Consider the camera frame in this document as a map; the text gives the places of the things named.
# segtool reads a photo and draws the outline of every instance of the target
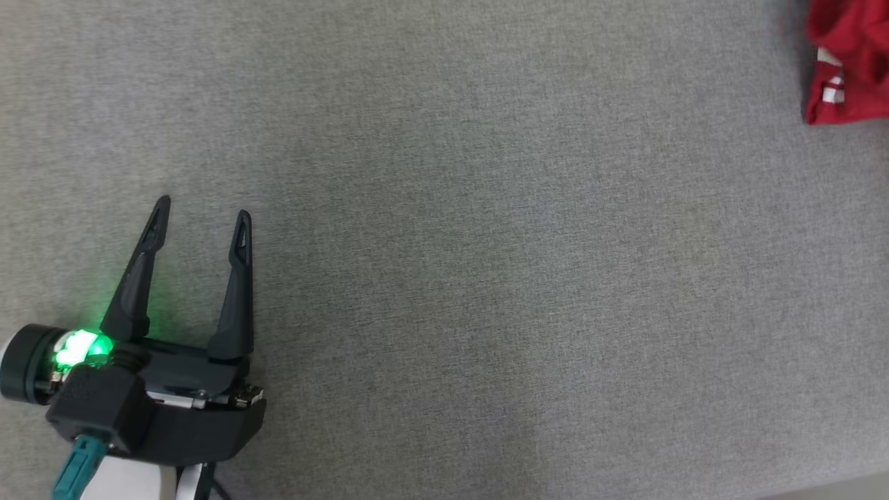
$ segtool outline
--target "gray carpet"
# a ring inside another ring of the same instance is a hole
[[[155,336],[255,231],[236,500],[733,498],[889,469],[889,123],[803,124],[794,0],[0,3],[0,341]],[[0,402],[0,497],[66,445]]]

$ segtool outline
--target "white stripe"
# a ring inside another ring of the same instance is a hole
[[[843,89],[826,88],[821,94],[821,100],[833,104],[840,104],[842,102],[845,102],[845,92],[843,91]]]
[[[843,66],[843,63],[839,61],[836,57],[833,56],[832,53],[828,52],[824,47],[818,47],[818,60],[821,62],[827,62],[833,66]]]

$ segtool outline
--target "red fabric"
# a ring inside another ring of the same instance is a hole
[[[813,0],[806,26],[809,39],[824,47],[842,66],[819,60],[806,106],[812,125],[843,124],[889,117],[889,0]],[[825,88],[838,88],[845,100],[822,99]]]

